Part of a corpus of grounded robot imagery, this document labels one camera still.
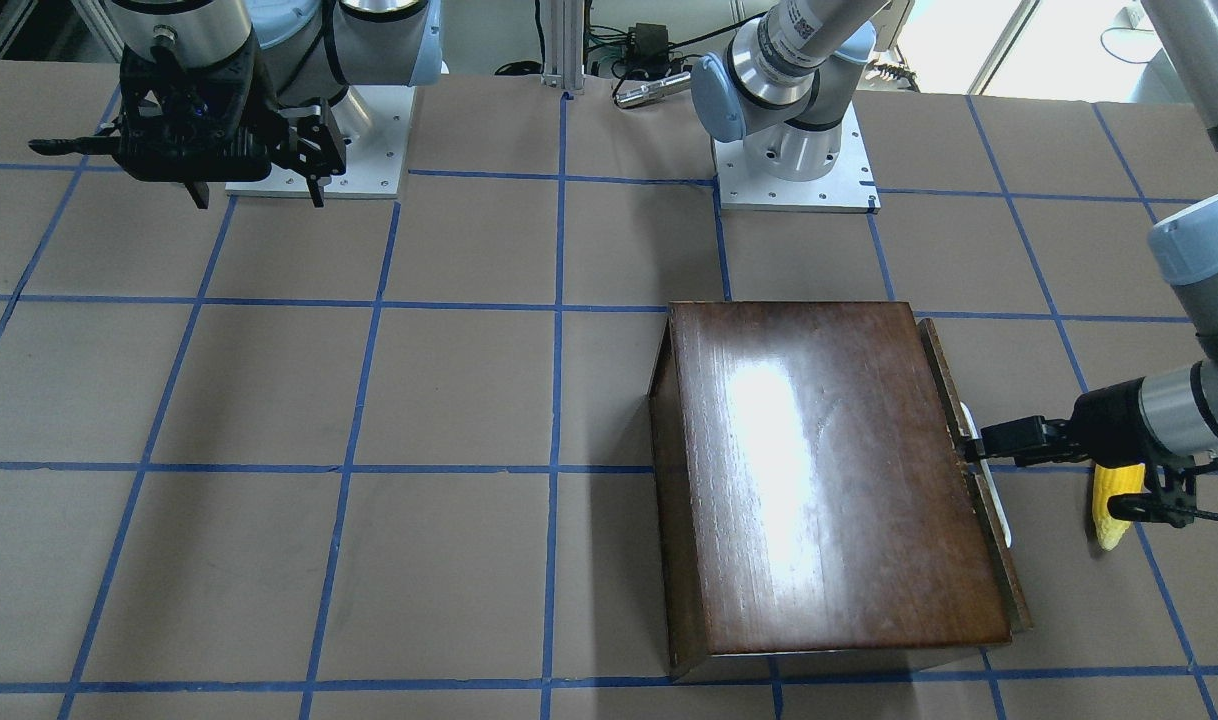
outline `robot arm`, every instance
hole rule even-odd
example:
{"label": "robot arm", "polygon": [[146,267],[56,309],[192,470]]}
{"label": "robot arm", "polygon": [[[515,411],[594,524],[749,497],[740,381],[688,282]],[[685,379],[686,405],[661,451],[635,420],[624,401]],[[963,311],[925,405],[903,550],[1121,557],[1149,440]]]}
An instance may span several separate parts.
{"label": "robot arm", "polygon": [[[1166,50],[1218,151],[1218,0],[1145,2]],[[1205,359],[1166,374],[1095,389],[1069,420],[1039,415],[984,428],[973,457],[1019,465],[1093,459],[1107,468],[1147,464],[1149,493],[1118,496],[1122,520],[1194,519],[1195,478],[1218,470],[1218,195],[1158,223],[1149,245],[1195,325]],[[1197,456],[1208,454],[1200,465]],[[1160,471],[1163,470],[1163,482]]]}
{"label": "robot arm", "polygon": [[[323,205],[322,186],[347,169],[330,106],[350,83],[435,82],[440,0],[251,4],[262,22],[244,0],[108,0],[125,41],[119,115],[96,136],[32,149],[111,155],[141,182],[183,184],[199,208],[208,182],[257,182],[279,164]],[[286,30],[278,13],[292,18]]]}
{"label": "robot arm", "polygon": [[[1218,195],[1158,223],[1149,241],[1207,357],[1085,392],[1069,420],[1034,415],[984,428],[970,454],[1012,457],[1019,465],[1145,464],[1150,492],[1112,498],[1112,515],[1184,528],[1194,519],[1195,478],[1218,470]],[[1211,461],[1200,465],[1201,454]]]}

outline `black cable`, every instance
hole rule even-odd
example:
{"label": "black cable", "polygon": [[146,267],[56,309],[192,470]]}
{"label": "black cable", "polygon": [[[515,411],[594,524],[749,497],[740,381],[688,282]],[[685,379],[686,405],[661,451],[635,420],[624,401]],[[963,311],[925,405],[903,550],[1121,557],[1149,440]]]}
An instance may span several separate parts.
{"label": "black cable", "polygon": [[1111,55],[1112,58],[1117,58],[1122,63],[1128,63],[1128,65],[1150,65],[1150,61],[1152,61],[1151,58],[1129,60],[1129,58],[1122,58],[1119,55],[1112,54],[1111,48],[1107,48],[1107,33],[1110,33],[1110,32],[1117,32],[1117,30],[1141,32],[1141,33],[1144,33],[1144,35],[1156,35],[1156,30],[1153,30],[1153,29],[1144,29],[1144,28],[1140,28],[1140,27],[1117,26],[1117,27],[1110,27],[1107,29],[1104,29],[1097,35],[1097,44],[1102,45],[1104,54]]}
{"label": "black cable", "polygon": [[1202,519],[1202,520],[1212,520],[1214,523],[1218,523],[1218,512],[1197,510],[1197,509],[1194,509],[1194,507],[1167,506],[1163,502],[1153,503],[1152,507],[1158,507],[1158,509],[1162,509],[1162,510],[1166,510],[1166,512],[1175,512],[1175,514],[1178,514],[1178,515],[1189,515],[1191,518],[1199,518],[1199,519]]}
{"label": "black cable", "polygon": [[[714,37],[717,37],[717,35],[722,35],[725,32],[730,32],[731,29],[738,29],[742,26],[745,26],[747,23],[750,23],[752,19],[762,17],[767,12],[769,12],[769,10],[765,10],[764,13],[755,13],[755,15],[752,15],[750,18],[738,19],[738,22],[736,22],[733,24],[725,26],[725,27],[722,27],[720,29],[713,29],[711,32],[704,33],[704,35],[692,37],[692,38],[688,38],[688,40],[682,40],[682,41],[672,41],[672,44],[669,44],[664,50],[659,50],[658,54],[652,54],[649,56],[646,56],[646,58],[642,58],[639,62],[641,63],[646,63],[646,61],[653,60],[653,58],[655,58],[659,55],[664,55],[664,54],[670,55],[672,52],[672,50],[678,50],[681,48],[687,48],[689,45],[695,44],[697,41],[710,40],[710,38],[714,38]],[[622,77],[618,79],[618,85],[615,85],[613,88],[613,91],[610,93],[610,96],[618,95],[618,91],[622,90],[622,84],[625,82],[627,82],[627,78],[631,77],[631,73],[636,72],[637,69],[639,69],[638,65],[635,68],[627,67],[627,72],[624,72]]]}
{"label": "black cable", "polygon": [[537,54],[546,68],[546,35],[542,35],[542,0],[533,0],[533,24],[537,27]]}
{"label": "black cable", "polygon": [[298,63],[295,65],[294,69],[289,72],[289,78],[286,78],[284,83],[280,83],[280,88],[279,90],[276,90],[276,97],[284,95],[285,91],[289,90],[289,86],[291,86],[294,82],[298,79],[298,74],[302,73],[302,68],[307,67],[307,60],[309,60],[311,56],[315,54],[315,48],[320,46],[320,40],[324,40],[324,38],[325,38],[325,23],[322,22],[320,29],[315,32],[315,37],[312,38],[311,45],[307,46],[306,54],[302,54],[302,58],[298,58]]}
{"label": "black cable", "polygon": [[879,77],[882,77],[884,79],[889,79],[889,80],[903,79],[903,80],[906,80],[907,82],[907,90],[910,90],[912,93],[920,93],[920,85],[917,85],[917,83],[916,83],[915,69],[905,67],[905,65],[876,63],[875,61],[871,61],[871,63],[866,65],[866,67],[868,67],[871,69],[875,69],[875,72],[877,72],[879,74]]}

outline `floor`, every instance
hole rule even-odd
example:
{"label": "floor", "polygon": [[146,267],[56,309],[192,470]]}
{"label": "floor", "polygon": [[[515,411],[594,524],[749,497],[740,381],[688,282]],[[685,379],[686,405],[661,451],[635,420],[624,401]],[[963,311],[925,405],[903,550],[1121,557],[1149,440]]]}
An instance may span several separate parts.
{"label": "floor", "polygon": [[878,214],[720,213],[682,99],[448,76],[398,205],[196,211],[29,155],[113,91],[0,61],[0,718],[1218,718],[1218,525],[1102,556],[1079,467],[999,468],[1012,646],[670,687],[647,441],[674,298],[907,301],[980,423],[1197,359],[1190,108],[864,94]]}

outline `metal pole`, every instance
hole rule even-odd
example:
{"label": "metal pole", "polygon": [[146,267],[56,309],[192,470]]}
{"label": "metal pole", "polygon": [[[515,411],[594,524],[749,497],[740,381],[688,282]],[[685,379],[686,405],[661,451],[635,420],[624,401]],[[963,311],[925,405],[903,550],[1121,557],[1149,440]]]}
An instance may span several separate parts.
{"label": "metal pole", "polygon": [[586,0],[544,0],[548,4],[546,65],[542,82],[548,86],[582,94],[582,12]]}
{"label": "metal pole", "polygon": [[1001,69],[1001,63],[1005,63],[1010,50],[1013,49],[1013,45],[1022,37],[1026,23],[1030,22],[1030,17],[1033,17],[1039,6],[1040,0],[1022,0],[1017,5],[1017,9],[1010,15],[1010,22],[1001,30],[1001,35],[996,38],[996,45],[991,45],[991,51],[983,60],[983,67],[974,76],[974,82],[970,83],[970,95],[987,93],[987,86],[990,85],[991,78],[996,77],[996,73]]}
{"label": "metal pole", "polygon": [[104,48],[107,49],[107,54],[111,54],[112,58],[121,61],[121,55],[124,52],[124,40],[121,40],[119,32],[116,32],[114,24],[111,24],[111,18],[107,17],[107,12],[102,9],[102,4],[99,0],[71,0],[71,5],[76,6],[76,12],[84,19],[84,24],[88,26],[89,32],[102,43]]}
{"label": "metal pole", "polygon": [[1218,151],[1218,0],[1142,0]]}

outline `cable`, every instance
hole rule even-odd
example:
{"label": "cable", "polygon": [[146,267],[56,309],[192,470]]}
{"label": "cable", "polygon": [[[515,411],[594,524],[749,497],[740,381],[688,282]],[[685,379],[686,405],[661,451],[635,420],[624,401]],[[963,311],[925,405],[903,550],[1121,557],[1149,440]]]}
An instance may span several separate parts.
{"label": "cable", "polygon": [[[678,49],[681,49],[681,48],[687,48],[687,46],[689,46],[689,45],[693,45],[693,44],[695,44],[697,41],[704,41],[704,40],[710,40],[710,38],[714,38],[714,37],[717,37],[717,35],[722,35],[722,34],[723,34],[725,32],[730,32],[731,29],[738,29],[738,28],[741,28],[742,26],[745,26],[747,23],[750,23],[750,22],[752,22],[752,19],[755,19],[755,18],[759,18],[759,17],[762,17],[762,16],[764,16],[765,13],[767,13],[767,12],[769,12],[769,10],[765,10],[765,12],[764,12],[764,13],[755,13],[755,15],[752,15],[752,17],[750,17],[750,18],[744,18],[744,19],[738,19],[738,22],[736,22],[736,23],[733,23],[733,24],[728,24],[728,26],[725,26],[725,27],[722,27],[722,28],[720,28],[720,29],[713,29],[711,32],[708,32],[708,33],[705,33],[705,35],[699,35],[699,37],[692,37],[692,38],[688,38],[688,40],[682,40],[682,41],[672,41],[672,44],[669,44],[669,45],[667,45],[667,49],[665,49],[665,50],[659,50],[659,51],[658,51],[658,54],[652,54],[652,55],[649,55],[649,56],[646,56],[646,58],[644,58],[644,60],[653,60],[653,58],[655,58],[657,56],[659,56],[659,55],[664,55],[664,54],[667,54],[667,55],[670,55],[670,51],[672,51],[672,50],[678,50]],[[627,82],[627,78],[630,78],[630,77],[631,77],[631,73],[636,72],[637,69],[639,69],[639,68],[638,68],[638,67],[636,67],[636,68],[627,68],[627,72],[624,72],[624,73],[622,73],[622,77],[621,77],[621,78],[618,78],[618,85],[615,85],[615,86],[613,88],[613,91],[611,91],[611,93],[609,94],[609,95],[610,95],[610,97],[611,97],[611,96],[615,96],[615,95],[618,95],[618,91],[619,91],[619,90],[622,90],[622,84],[624,84],[625,82]]]}
{"label": "cable", "polygon": [[1173,514],[1177,514],[1177,515],[1190,515],[1191,518],[1199,518],[1199,519],[1202,519],[1202,520],[1212,520],[1214,523],[1218,523],[1218,512],[1197,510],[1197,509],[1194,509],[1194,507],[1168,506],[1167,503],[1163,503],[1163,502],[1153,503],[1152,507],[1158,507],[1158,509],[1162,509],[1162,510],[1166,510],[1166,512],[1173,512]]}
{"label": "cable", "polygon": [[495,69],[495,76],[536,76],[542,72],[542,65],[532,60],[516,60]]}
{"label": "cable", "polygon": [[546,67],[546,35],[542,35],[542,0],[533,0],[533,24],[537,27],[537,54]]}
{"label": "cable", "polygon": [[920,85],[916,85],[916,72],[906,67],[906,65],[877,63],[877,61],[871,61],[866,67],[875,69],[875,73],[888,80],[905,79],[907,82],[907,90],[920,93]]}
{"label": "cable", "polygon": [[315,38],[312,38],[311,45],[307,46],[306,54],[302,54],[302,58],[298,58],[298,63],[294,66],[294,69],[289,72],[289,78],[285,78],[284,83],[280,83],[279,90],[276,90],[276,97],[285,94],[286,90],[298,79],[298,74],[302,73],[302,68],[307,67],[307,60],[315,54],[315,48],[320,46],[320,40],[325,38],[325,23],[320,23],[320,29],[315,32]]}
{"label": "cable", "polygon": [[1107,55],[1111,55],[1112,58],[1117,58],[1122,63],[1129,63],[1129,65],[1150,65],[1150,61],[1152,61],[1151,58],[1129,60],[1129,58],[1122,58],[1117,54],[1112,54],[1111,48],[1107,48],[1107,33],[1110,33],[1110,32],[1117,32],[1117,30],[1141,32],[1141,33],[1144,33],[1144,35],[1156,35],[1156,30],[1153,30],[1153,29],[1144,29],[1144,28],[1140,28],[1140,27],[1117,26],[1117,27],[1110,27],[1107,29],[1104,29],[1102,33],[1101,33],[1101,35],[1097,35],[1097,44],[1102,45],[1104,52],[1107,54]]}

